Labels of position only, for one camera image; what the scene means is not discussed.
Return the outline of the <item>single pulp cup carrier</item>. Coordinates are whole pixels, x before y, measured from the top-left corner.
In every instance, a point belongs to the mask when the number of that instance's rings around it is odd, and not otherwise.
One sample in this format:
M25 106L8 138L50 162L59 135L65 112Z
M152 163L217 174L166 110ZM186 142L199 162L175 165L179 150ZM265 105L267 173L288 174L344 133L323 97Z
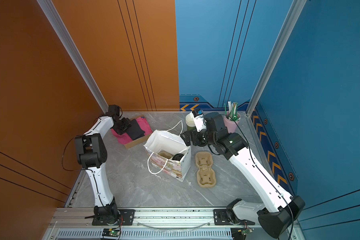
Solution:
M165 152L165 151L161 151L158 153L159 156L161 156L162 158L165 158L165 159L168 159L168 160L171 160L173 155L168 153L168 152Z

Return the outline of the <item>black plastic cup lid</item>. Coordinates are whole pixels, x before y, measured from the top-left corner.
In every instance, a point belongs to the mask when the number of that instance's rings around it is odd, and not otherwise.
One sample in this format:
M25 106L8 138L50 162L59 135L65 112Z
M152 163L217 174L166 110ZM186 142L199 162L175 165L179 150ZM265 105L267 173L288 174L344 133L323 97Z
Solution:
M182 158L184 157L184 154L176 154L172 157L172 161L178 161L180 162L182 160Z

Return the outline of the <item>cartoon animal paper gift bag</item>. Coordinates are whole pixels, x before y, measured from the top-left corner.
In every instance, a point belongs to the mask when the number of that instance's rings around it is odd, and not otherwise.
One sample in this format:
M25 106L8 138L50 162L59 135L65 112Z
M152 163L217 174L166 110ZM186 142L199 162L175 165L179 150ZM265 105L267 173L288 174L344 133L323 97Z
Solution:
M183 122L179 121L169 130L155 130L144 144L147 154L148 171L152 175L167 174L181 183L191 166L191 147L187 146L179 134L172 130Z

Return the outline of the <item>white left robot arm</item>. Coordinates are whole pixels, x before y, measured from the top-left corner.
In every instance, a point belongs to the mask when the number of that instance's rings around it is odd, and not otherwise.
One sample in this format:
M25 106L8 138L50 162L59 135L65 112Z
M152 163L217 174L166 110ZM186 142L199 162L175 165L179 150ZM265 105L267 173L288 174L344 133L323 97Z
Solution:
M128 120L121 119L122 114L119 106L109 105L108 111L87 132L74 138L78 163L86 171L94 193L93 225L121 225L122 216L106 175L108 152L103 138L111 129L123 134L130 126Z

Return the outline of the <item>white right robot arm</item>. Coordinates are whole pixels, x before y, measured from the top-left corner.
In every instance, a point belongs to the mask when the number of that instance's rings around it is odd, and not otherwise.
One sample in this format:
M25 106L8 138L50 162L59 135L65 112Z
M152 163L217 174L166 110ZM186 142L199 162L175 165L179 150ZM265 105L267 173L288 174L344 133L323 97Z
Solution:
M207 146L215 155L224 156L249 181L262 200L262 204L246 203L236 199L226 208L228 221L241 225L246 221L261 225L272 238L279 238L294 222L305 206L299 196L292 196L255 158L243 132L229 133L224 116L218 112L203 114L196 109L191 116L195 130L181 134L187 146Z

